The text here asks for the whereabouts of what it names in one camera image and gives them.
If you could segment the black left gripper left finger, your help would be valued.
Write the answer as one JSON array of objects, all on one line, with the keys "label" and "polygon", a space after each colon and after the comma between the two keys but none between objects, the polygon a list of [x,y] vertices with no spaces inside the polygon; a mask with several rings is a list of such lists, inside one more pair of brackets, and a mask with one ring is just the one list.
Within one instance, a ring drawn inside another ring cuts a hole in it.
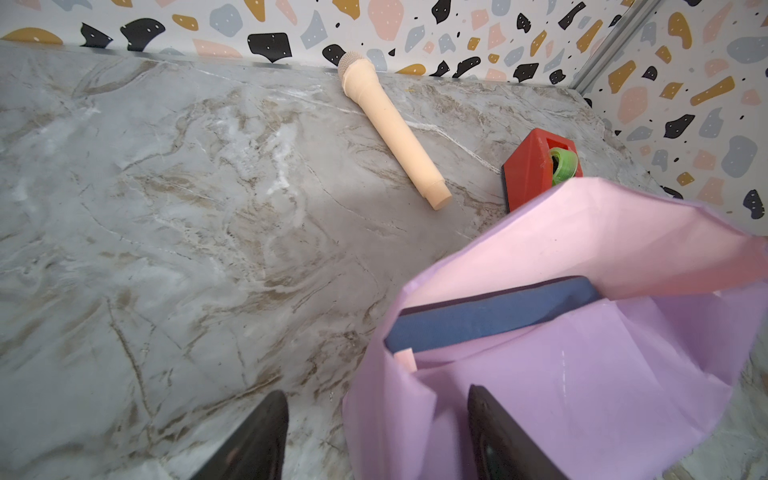
[{"label": "black left gripper left finger", "polygon": [[288,426],[287,397],[272,391],[191,479],[280,480]]}]

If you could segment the red tape dispenser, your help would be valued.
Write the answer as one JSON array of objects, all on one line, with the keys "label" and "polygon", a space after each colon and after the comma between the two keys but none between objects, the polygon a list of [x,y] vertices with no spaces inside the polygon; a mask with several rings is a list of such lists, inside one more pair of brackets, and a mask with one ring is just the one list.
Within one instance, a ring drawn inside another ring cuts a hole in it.
[{"label": "red tape dispenser", "polygon": [[582,176],[572,140],[533,129],[501,167],[507,211],[512,212],[550,188]]}]

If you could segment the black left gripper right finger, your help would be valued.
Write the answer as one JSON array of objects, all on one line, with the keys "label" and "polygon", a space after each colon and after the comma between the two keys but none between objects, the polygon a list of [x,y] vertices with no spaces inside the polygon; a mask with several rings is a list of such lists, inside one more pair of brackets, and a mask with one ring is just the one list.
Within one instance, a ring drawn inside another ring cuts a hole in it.
[{"label": "black left gripper right finger", "polygon": [[567,479],[487,388],[470,386],[467,409],[479,479]]}]

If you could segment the pink wrapping paper sheet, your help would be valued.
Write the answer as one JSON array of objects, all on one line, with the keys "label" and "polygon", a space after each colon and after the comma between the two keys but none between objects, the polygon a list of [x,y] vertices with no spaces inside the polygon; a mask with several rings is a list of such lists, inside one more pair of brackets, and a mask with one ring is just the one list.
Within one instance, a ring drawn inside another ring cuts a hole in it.
[{"label": "pink wrapping paper sheet", "polygon": [[[386,338],[407,314],[583,277],[599,299],[442,348]],[[570,479],[651,479],[716,428],[767,315],[767,242],[707,207],[575,178],[400,292],[342,404],[358,479],[474,479],[486,388]]]}]

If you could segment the navy blue gift box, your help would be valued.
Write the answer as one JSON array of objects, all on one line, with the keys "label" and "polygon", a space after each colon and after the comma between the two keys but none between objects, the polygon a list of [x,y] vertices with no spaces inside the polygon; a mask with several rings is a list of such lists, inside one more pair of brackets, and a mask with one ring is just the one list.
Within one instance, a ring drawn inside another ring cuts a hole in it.
[{"label": "navy blue gift box", "polygon": [[384,343],[391,353],[434,350],[546,323],[602,298],[588,278],[567,276],[408,307]]}]

